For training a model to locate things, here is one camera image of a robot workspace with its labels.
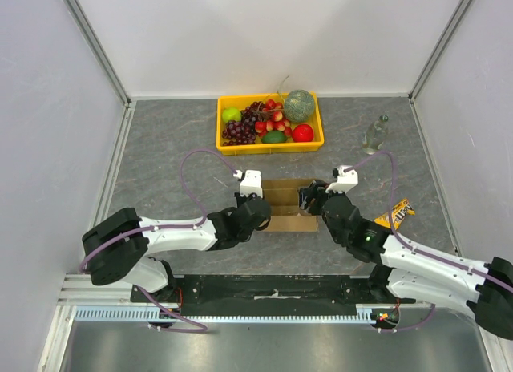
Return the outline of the brown cardboard box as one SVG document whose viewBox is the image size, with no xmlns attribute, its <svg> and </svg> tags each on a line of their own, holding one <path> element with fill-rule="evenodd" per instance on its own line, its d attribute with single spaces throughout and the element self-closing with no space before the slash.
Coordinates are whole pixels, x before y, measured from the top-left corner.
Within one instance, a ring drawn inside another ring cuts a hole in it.
<svg viewBox="0 0 513 372">
<path fill-rule="evenodd" d="M 311 178 L 262 180 L 265 200 L 271 206 L 271 220 L 266 233 L 315 233 L 317 216 L 300 208 L 299 190 L 308 187 Z"/>
</svg>

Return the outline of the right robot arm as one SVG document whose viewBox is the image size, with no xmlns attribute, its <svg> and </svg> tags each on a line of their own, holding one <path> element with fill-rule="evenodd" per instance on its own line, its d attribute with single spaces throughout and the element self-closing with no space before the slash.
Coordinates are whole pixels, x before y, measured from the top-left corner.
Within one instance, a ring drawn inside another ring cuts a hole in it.
<svg viewBox="0 0 513 372">
<path fill-rule="evenodd" d="M 336 184 L 315 180 L 298 190 L 299 206 L 320 216 L 333 241 L 359 261 L 373 263 L 367 293 L 447 307 L 500 338 L 512 338 L 512 263 L 469 260 L 420 245 L 362 217 Z"/>
</svg>

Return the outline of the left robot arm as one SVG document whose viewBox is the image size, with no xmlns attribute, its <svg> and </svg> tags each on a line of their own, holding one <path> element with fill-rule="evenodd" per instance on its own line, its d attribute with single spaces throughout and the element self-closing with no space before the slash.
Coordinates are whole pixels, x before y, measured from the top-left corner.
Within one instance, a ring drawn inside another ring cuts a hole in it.
<svg viewBox="0 0 513 372">
<path fill-rule="evenodd" d="M 95 286 L 122 281 L 167 302 L 175 296 L 176 283 L 171 266 L 158 261 L 156 254 L 231 249 L 267 228 L 271 211 L 270 204 L 256 195 L 194 220 L 153 220 L 138 216 L 134 208 L 123 208 L 83 235 L 85 258 L 80 268 Z"/>
</svg>

